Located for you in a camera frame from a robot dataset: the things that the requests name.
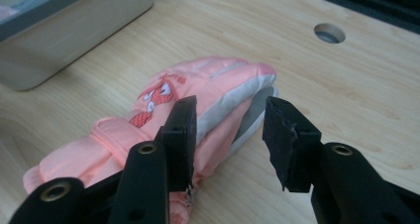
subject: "glove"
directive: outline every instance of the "glove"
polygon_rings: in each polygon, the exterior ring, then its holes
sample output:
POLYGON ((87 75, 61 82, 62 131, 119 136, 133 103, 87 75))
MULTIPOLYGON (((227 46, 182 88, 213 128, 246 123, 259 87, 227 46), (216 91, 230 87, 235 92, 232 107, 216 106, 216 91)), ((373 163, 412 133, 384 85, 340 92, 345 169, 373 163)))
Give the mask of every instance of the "glove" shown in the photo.
MULTIPOLYGON (((264 100, 276 95, 275 71, 264 63, 210 56, 171 66, 155 75, 126 117, 95 122, 90 134, 46 156, 24 175, 30 193, 57 177, 90 186, 123 169, 130 148, 155 138, 180 98, 197 98, 193 190, 261 124, 264 100)), ((169 195, 170 223, 187 223, 191 198, 169 195)))

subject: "light wood tabletop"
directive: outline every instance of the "light wood tabletop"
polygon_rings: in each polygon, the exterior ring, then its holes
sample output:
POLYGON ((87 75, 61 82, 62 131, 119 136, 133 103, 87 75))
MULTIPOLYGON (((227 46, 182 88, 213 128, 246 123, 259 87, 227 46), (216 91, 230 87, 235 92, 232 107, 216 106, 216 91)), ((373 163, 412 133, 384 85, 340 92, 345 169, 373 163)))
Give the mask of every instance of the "light wood tabletop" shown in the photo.
MULTIPOLYGON (((322 0, 154 0, 147 13, 42 85, 0 86, 0 223, 27 196, 24 172, 123 116, 148 79, 202 56, 277 71, 280 97, 323 133, 360 150, 380 175, 420 193, 420 36, 322 0), (339 44, 318 24, 345 33, 339 44)), ((310 194, 282 192, 262 129, 204 180, 190 223, 315 223, 310 194)))

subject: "red embroidered logo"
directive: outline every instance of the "red embroidered logo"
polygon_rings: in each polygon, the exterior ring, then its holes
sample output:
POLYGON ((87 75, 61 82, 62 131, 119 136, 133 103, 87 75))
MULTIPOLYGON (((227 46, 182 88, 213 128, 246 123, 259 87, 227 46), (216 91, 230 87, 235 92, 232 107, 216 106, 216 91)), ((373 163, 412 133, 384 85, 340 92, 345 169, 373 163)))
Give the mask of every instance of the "red embroidered logo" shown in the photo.
POLYGON ((185 83, 186 81, 186 78, 180 75, 166 74, 160 78, 160 82, 158 84, 146 89, 143 93, 140 94, 138 99, 143 99, 144 101, 149 102, 146 108, 146 112, 140 112, 134 116, 130 120, 131 124, 139 128, 143 127, 152 119, 154 110, 158 105, 179 99, 179 96, 176 93, 175 87, 172 83, 173 79, 181 84, 185 83))

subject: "box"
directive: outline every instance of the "box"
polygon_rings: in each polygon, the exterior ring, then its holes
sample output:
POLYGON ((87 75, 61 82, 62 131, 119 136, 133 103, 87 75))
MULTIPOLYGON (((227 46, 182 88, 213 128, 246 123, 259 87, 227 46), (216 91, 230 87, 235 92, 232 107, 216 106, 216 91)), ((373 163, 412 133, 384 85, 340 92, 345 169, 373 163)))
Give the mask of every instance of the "box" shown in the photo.
POLYGON ((146 12, 153 0, 0 0, 0 5, 0 83, 25 90, 146 12))

